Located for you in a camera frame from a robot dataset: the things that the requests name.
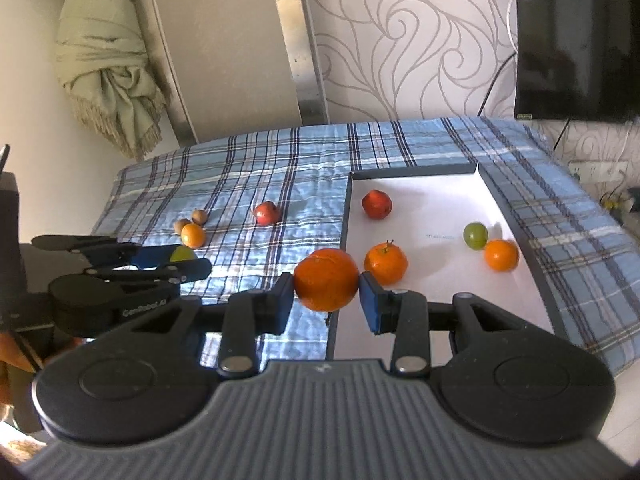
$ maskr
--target patterned wallpaper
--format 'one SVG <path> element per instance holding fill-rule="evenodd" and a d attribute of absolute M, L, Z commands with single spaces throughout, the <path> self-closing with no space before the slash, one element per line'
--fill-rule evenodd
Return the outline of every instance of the patterned wallpaper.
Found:
<path fill-rule="evenodd" d="M 490 81 L 513 53 L 510 0 L 309 0 L 332 122 L 475 115 Z M 510 13 L 517 41 L 516 3 Z M 515 60 L 502 72 L 485 114 L 513 117 Z M 562 121 L 535 121 L 555 141 Z M 557 154 L 615 160 L 627 127 L 573 122 Z M 640 128 L 622 160 L 640 184 Z M 595 198 L 616 184 L 584 186 Z"/>

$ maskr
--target metal screw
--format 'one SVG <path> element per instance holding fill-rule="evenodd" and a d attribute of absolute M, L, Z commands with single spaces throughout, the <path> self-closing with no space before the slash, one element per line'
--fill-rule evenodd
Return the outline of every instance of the metal screw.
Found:
<path fill-rule="evenodd" d="M 227 357 L 220 364 L 220 368 L 222 368 L 225 372 L 238 374 L 250 370 L 253 366 L 254 362 L 251 361 L 251 359 L 246 355 L 235 355 L 232 357 Z"/>
<path fill-rule="evenodd" d="M 401 374 L 415 374 L 428 366 L 427 361 L 417 355 L 405 355 L 396 360 L 396 369 Z"/>

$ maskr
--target green curtain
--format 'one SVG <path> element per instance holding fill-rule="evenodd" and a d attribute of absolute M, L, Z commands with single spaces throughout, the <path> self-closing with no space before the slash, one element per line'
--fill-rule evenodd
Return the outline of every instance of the green curtain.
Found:
<path fill-rule="evenodd" d="M 147 65 L 129 0 L 65 0 L 56 38 L 56 76 L 78 121 L 136 160 L 161 140 L 164 98 Z"/>

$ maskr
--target white wall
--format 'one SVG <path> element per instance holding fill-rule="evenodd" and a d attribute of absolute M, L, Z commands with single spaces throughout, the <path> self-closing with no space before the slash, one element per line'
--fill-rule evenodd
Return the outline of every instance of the white wall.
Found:
<path fill-rule="evenodd" d="M 52 66 L 63 0 L 0 0 L 0 144 L 20 188 L 20 240 L 88 234 L 131 163 L 73 118 Z"/>

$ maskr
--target shallow tray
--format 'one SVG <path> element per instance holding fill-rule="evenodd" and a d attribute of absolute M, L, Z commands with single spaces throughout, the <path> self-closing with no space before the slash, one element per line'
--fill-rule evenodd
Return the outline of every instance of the shallow tray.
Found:
<path fill-rule="evenodd" d="M 393 202 L 383 220 L 369 219 L 362 198 L 372 189 Z M 495 272 L 463 240 L 470 222 L 489 229 L 489 238 L 514 240 L 520 251 L 516 269 Z M 371 247 L 393 240 L 406 254 L 404 278 L 389 289 L 415 290 L 429 301 L 450 303 L 457 292 L 472 292 L 537 326 L 566 338 L 558 307 L 529 240 L 482 166 L 455 164 L 351 173 L 345 202 L 341 247 L 364 270 Z M 332 316 L 327 358 L 379 358 L 388 366 L 394 336 L 373 335 L 358 296 Z M 433 366 L 451 357 L 447 333 L 431 335 Z"/>

